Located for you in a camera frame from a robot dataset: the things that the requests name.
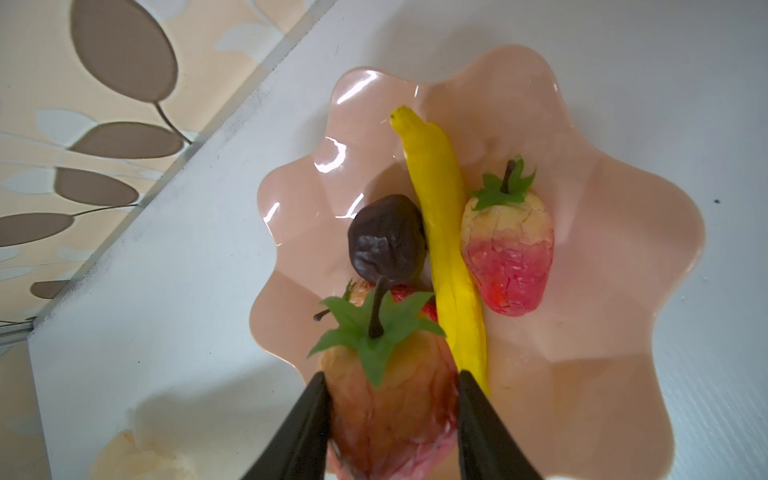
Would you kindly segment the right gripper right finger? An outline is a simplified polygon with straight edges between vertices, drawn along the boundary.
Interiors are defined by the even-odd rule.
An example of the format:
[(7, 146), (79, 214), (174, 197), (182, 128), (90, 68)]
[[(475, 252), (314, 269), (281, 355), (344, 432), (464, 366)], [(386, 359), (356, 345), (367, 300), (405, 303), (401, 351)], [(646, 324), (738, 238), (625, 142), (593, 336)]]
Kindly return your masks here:
[(458, 447), (464, 480), (542, 480), (471, 372), (459, 374)]

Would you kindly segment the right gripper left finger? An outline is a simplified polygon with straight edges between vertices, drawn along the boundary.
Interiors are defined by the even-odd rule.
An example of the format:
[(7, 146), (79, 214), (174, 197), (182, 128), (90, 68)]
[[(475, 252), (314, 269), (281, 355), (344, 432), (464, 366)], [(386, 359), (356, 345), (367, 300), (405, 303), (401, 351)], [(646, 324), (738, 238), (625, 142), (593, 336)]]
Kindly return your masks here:
[(243, 480), (319, 480), (325, 477), (331, 397), (325, 375), (306, 385), (264, 452)]

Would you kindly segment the green yellow pepper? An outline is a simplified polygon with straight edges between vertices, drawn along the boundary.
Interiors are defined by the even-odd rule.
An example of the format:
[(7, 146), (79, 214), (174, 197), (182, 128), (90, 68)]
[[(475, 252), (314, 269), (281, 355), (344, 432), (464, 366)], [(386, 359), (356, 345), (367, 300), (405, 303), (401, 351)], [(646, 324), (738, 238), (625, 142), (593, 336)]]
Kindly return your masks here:
[(457, 156), (445, 132), (407, 106), (390, 114), (400, 137), (427, 238), (440, 326), (459, 370), (489, 393), (483, 302), (461, 254), (467, 196)]

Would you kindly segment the banana print plastic bag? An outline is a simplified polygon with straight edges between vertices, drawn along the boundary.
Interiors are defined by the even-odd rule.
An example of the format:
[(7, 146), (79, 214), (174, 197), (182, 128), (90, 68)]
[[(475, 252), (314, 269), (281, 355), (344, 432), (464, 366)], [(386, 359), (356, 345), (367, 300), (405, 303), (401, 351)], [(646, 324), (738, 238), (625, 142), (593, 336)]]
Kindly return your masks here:
[(180, 460), (138, 448), (133, 432), (124, 430), (98, 453), (87, 479), (197, 479), (197, 475)]

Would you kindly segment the pink wavy fruit plate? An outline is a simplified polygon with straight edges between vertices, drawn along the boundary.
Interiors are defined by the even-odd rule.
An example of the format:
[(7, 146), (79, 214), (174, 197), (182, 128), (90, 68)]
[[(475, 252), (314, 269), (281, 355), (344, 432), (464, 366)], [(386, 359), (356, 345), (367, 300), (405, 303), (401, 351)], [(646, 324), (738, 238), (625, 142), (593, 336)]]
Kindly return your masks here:
[(368, 68), (338, 80), (324, 140), (258, 189), (277, 263), (250, 313), (254, 340), (302, 377), (316, 371), (310, 348), (334, 322), (314, 314), (354, 275), (351, 218), (372, 200), (413, 192), (389, 124), (402, 105), (445, 131), (470, 189), (521, 156), (554, 219), (539, 308), (485, 315), (490, 399), (518, 445), (546, 477), (664, 478), (674, 439), (652, 330), (703, 249), (703, 219), (673, 183), (591, 145), (530, 48), (494, 49), (441, 82)]

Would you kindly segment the dark brown fig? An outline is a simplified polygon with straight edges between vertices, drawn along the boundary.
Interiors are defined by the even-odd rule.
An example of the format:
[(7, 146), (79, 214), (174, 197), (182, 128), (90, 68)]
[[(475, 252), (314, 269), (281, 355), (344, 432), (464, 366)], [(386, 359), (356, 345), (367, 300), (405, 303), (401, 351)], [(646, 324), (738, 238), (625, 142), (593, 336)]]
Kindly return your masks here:
[(362, 208), (347, 239), (353, 269), (371, 283), (405, 284), (422, 273), (427, 256), (422, 215), (405, 195), (388, 195)]

